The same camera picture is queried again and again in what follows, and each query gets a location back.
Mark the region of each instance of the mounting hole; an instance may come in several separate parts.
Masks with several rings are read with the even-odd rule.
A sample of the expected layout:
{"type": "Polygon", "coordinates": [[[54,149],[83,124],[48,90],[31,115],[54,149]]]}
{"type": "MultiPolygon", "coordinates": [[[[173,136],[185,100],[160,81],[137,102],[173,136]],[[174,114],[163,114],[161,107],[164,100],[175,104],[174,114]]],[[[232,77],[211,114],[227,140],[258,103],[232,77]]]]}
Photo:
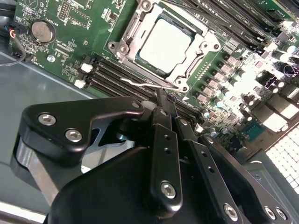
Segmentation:
{"type": "Polygon", "coordinates": [[[215,170],[212,168],[212,167],[207,167],[209,170],[210,170],[210,172],[213,174],[213,173],[215,173],[215,170]]]}
{"type": "Polygon", "coordinates": [[[110,48],[110,49],[115,49],[115,45],[114,45],[114,43],[109,44],[109,48],[110,48]]]}
{"type": "Polygon", "coordinates": [[[140,107],[139,104],[136,103],[136,102],[133,102],[133,103],[132,103],[132,106],[133,106],[133,107],[136,107],[136,108],[139,108],[139,107],[140,107]]]}
{"type": "Polygon", "coordinates": [[[166,140],[170,140],[170,137],[166,134],[166,135],[164,135],[164,138],[166,139],[166,140]]]}
{"type": "Polygon", "coordinates": [[[202,154],[204,157],[207,157],[207,154],[206,154],[204,151],[202,151],[201,154],[202,154]]]}
{"type": "Polygon", "coordinates": [[[169,148],[164,148],[164,151],[167,153],[167,154],[171,154],[171,151],[170,151],[170,149],[169,148]]]}

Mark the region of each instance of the wire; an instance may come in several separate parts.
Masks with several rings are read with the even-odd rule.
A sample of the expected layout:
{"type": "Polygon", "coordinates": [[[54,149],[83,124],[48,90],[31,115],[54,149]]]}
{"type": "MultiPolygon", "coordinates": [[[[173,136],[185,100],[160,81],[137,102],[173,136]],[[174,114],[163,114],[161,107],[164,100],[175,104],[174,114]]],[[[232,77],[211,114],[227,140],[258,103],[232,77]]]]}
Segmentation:
{"type": "Polygon", "coordinates": [[[23,61],[26,57],[26,51],[22,45],[22,43],[19,41],[19,39],[16,37],[15,32],[13,29],[9,30],[9,35],[11,36],[11,38],[14,40],[14,42],[16,43],[16,45],[18,46],[18,48],[21,50],[22,52],[22,56],[14,61],[14,62],[8,62],[8,63],[0,63],[0,67],[4,67],[4,66],[12,66],[15,64],[20,63],[21,61],[23,61]]]}
{"type": "Polygon", "coordinates": [[[295,75],[299,74],[299,70],[298,70],[297,68],[294,68],[293,66],[291,66],[291,65],[288,64],[288,65],[286,65],[286,66],[284,67],[284,74],[287,75],[287,76],[295,76],[295,75]],[[294,74],[287,74],[287,73],[285,72],[285,69],[286,69],[286,67],[288,67],[288,66],[290,66],[290,67],[292,68],[294,74]]]}

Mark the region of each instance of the surface-mount component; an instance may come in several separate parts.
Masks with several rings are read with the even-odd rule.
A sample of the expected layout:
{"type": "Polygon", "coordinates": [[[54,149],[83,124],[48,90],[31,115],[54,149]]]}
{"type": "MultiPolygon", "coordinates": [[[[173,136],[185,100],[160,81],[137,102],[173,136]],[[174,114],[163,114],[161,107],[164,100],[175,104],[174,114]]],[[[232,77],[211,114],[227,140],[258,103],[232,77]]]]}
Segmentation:
{"type": "Polygon", "coordinates": [[[31,26],[31,34],[38,44],[53,42],[56,38],[54,26],[48,21],[37,20],[31,26]]]}
{"type": "Polygon", "coordinates": [[[294,45],[289,45],[289,44],[286,44],[282,50],[288,54],[293,54],[295,51],[296,51],[296,46],[294,45]]]}
{"type": "Polygon", "coordinates": [[[230,63],[233,66],[239,66],[241,64],[240,60],[238,60],[238,59],[236,59],[236,58],[234,58],[232,56],[229,56],[227,58],[227,62],[230,63]]]}
{"type": "Polygon", "coordinates": [[[247,121],[252,121],[252,116],[246,110],[241,110],[241,114],[247,121]]]}

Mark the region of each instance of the chip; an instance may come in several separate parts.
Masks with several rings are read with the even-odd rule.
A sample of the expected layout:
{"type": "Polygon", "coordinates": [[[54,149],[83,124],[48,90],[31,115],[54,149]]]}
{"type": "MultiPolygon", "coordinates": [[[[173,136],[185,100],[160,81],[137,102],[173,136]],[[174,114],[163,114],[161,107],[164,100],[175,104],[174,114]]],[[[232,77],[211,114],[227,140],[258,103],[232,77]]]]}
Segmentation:
{"type": "Polygon", "coordinates": [[[226,64],[223,64],[220,66],[220,69],[228,74],[232,74],[234,72],[234,70],[232,68],[230,68],[229,66],[227,66],[226,64]]]}
{"type": "Polygon", "coordinates": [[[219,81],[222,81],[224,79],[224,75],[221,74],[220,72],[217,72],[215,75],[214,75],[214,78],[219,80],[219,81]]]}
{"type": "Polygon", "coordinates": [[[211,96],[211,95],[214,95],[216,93],[214,90],[211,90],[209,87],[206,87],[206,86],[204,87],[202,92],[204,94],[206,94],[207,96],[211,96]]]}
{"type": "Polygon", "coordinates": [[[219,87],[219,83],[213,79],[210,79],[207,84],[211,86],[213,89],[217,89],[219,87]]]}
{"type": "Polygon", "coordinates": [[[200,102],[202,102],[202,103],[205,103],[207,101],[207,97],[204,96],[204,95],[202,95],[202,94],[199,94],[197,96],[197,100],[200,101],[200,102]]]}
{"type": "Polygon", "coordinates": [[[259,61],[259,62],[256,63],[256,67],[258,69],[260,69],[262,66],[263,66],[263,63],[261,61],[259,61]]]}
{"type": "Polygon", "coordinates": [[[185,58],[191,38],[166,20],[159,19],[139,56],[152,66],[170,73],[185,58]]]}
{"type": "Polygon", "coordinates": [[[232,56],[229,56],[227,62],[232,64],[233,66],[239,66],[241,64],[241,62],[239,60],[235,59],[232,56]]]}
{"type": "Polygon", "coordinates": [[[231,114],[229,117],[228,117],[228,120],[234,120],[236,119],[236,116],[234,114],[231,114]]]}
{"type": "Polygon", "coordinates": [[[229,99],[232,102],[235,102],[237,100],[237,97],[232,96],[231,99],[229,99]]]}

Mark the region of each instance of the capacitor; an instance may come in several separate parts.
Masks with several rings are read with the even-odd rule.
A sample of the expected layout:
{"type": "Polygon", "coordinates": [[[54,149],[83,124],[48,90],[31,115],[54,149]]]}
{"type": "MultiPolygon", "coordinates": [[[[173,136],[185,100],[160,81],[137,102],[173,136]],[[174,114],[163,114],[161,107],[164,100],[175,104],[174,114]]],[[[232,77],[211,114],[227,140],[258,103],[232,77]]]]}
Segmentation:
{"type": "Polygon", "coordinates": [[[254,104],[254,101],[252,100],[252,98],[250,98],[248,96],[243,97],[243,100],[248,106],[252,106],[254,104]]]}
{"type": "Polygon", "coordinates": [[[274,86],[274,85],[271,85],[271,86],[268,88],[268,90],[270,90],[270,91],[273,92],[273,93],[278,93],[278,91],[279,91],[279,89],[278,89],[276,86],[274,86]]]}
{"type": "Polygon", "coordinates": [[[288,62],[289,58],[290,58],[290,55],[285,54],[285,53],[281,53],[281,52],[278,51],[278,52],[275,53],[275,58],[277,60],[280,60],[281,62],[288,62]]]}
{"type": "Polygon", "coordinates": [[[247,111],[241,110],[241,113],[247,121],[252,121],[252,116],[247,111]]]}
{"type": "Polygon", "coordinates": [[[230,91],[228,89],[223,89],[221,92],[225,97],[230,97],[231,96],[230,91]]]}
{"type": "Polygon", "coordinates": [[[247,75],[248,75],[247,72],[245,72],[244,70],[241,70],[241,71],[238,72],[238,76],[241,77],[241,78],[243,78],[247,75]]]}
{"type": "Polygon", "coordinates": [[[278,87],[278,88],[282,88],[285,86],[285,83],[279,79],[277,79],[274,84],[278,87]]]}
{"type": "Polygon", "coordinates": [[[218,108],[223,107],[223,102],[222,102],[221,99],[219,99],[219,98],[216,98],[216,99],[214,100],[214,103],[215,103],[216,107],[218,107],[218,108]]]}
{"type": "Polygon", "coordinates": [[[209,111],[208,111],[207,109],[202,110],[202,115],[203,115],[205,118],[210,117],[210,113],[209,113],[209,111]]]}
{"type": "Polygon", "coordinates": [[[209,133],[210,133],[211,137],[215,137],[217,135],[217,132],[216,132],[215,128],[210,128],[209,133]]]}
{"type": "Polygon", "coordinates": [[[233,87],[238,87],[239,84],[240,84],[240,82],[239,82],[238,80],[236,80],[236,79],[232,79],[232,80],[230,81],[230,84],[231,84],[233,87]]]}
{"type": "Polygon", "coordinates": [[[295,51],[296,51],[296,46],[294,45],[289,45],[289,44],[286,44],[282,50],[288,54],[293,54],[295,51]]]}
{"type": "Polygon", "coordinates": [[[223,129],[221,130],[221,132],[222,132],[222,134],[228,134],[228,129],[227,129],[227,128],[223,128],[223,129]]]}
{"type": "Polygon", "coordinates": [[[291,57],[290,58],[290,62],[299,65],[299,58],[297,58],[297,57],[291,57]]]}

